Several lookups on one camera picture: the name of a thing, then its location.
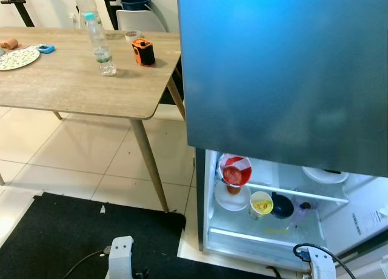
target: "chair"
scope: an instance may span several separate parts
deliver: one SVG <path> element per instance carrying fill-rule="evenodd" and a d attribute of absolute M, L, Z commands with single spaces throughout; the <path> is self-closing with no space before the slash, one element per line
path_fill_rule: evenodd
<path fill-rule="evenodd" d="M 102 22 L 102 27 L 105 30 L 114 30 L 112 22 L 110 20 L 107 7 L 105 6 L 104 0 L 95 0 L 97 5 L 97 11 L 98 15 Z M 83 21 L 84 17 L 81 15 L 81 12 L 79 12 L 79 28 L 83 29 L 85 27 L 85 22 Z"/>
<path fill-rule="evenodd" d="M 117 10 L 119 30 L 140 30 L 141 32 L 166 32 L 163 24 L 153 11 Z"/>

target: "trash bin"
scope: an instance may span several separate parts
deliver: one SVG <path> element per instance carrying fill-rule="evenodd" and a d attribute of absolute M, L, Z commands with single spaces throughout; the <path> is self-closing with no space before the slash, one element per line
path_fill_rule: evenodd
<path fill-rule="evenodd" d="M 121 0 L 124 10 L 149 10 L 151 0 Z"/>

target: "wooden table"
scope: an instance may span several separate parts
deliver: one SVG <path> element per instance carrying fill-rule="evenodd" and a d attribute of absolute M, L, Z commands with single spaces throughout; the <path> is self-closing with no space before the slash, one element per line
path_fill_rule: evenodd
<path fill-rule="evenodd" d="M 153 42 L 156 64 L 135 62 L 123 32 L 107 32 L 118 72 L 102 76 L 84 30 L 38 27 L 0 28 L 3 39 L 22 45 L 49 43 L 55 52 L 15 70 L 0 71 L 0 106 L 128 118 L 164 211 L 169 211 L 143 119 L 153 116 L 167 87 L 185 119 L 184 106 L 172 79 L 181 55 L 179 35 L 145 32 Z"/>

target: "table top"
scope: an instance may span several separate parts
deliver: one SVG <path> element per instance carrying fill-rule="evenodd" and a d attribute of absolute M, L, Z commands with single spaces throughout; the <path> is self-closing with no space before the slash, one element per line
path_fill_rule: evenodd
<path fill-rule="evenodd" d="M 181 55 L 179 35 L 144 32 L 153 42 L 156 63 L 135 61 L 124 32 L 108 31 L 107 43 L 118 72 L 102 76 L 85 30 L 1 27 L 2 39 L 22 45 L 53 44 L 33 63 L 0 71 L 0 106 L 123 118 L 151 118 Z"/>

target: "tile floor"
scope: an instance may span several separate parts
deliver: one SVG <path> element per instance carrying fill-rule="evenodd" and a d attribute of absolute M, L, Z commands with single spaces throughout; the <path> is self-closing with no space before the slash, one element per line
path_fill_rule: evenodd
<path fill-rule="evenodd" d="M 161 210 L 126 119 L 62 116 L 0 107 L 0 246 L 42 191 Z M 169 207 L 187 219 L 178 256 L 273 276 L 265 266 L 198 250 L 194 149 L 187 146 L 186 125 L 156 118 L 144 125 Z"/>

